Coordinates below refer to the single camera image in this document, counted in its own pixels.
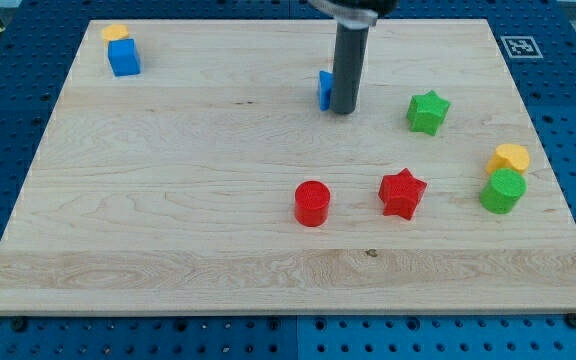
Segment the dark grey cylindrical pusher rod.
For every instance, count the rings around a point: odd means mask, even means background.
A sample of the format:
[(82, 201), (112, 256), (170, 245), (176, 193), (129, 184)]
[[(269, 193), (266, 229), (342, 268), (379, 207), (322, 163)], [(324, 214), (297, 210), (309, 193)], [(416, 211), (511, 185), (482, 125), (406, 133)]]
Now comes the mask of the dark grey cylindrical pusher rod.
[(348, 115), (355, 111), (363, 70), (368, 28), (337, 24), (330, 110)]

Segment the black and clear tool mount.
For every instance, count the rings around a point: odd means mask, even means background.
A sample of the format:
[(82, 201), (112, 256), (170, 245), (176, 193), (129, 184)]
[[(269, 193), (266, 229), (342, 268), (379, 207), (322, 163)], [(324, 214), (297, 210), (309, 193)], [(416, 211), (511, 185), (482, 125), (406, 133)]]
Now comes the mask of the black and clear tool mount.
[(308, 0), (307, 3), (347, 28), (369, 28), (392, 13), (398, 0)]

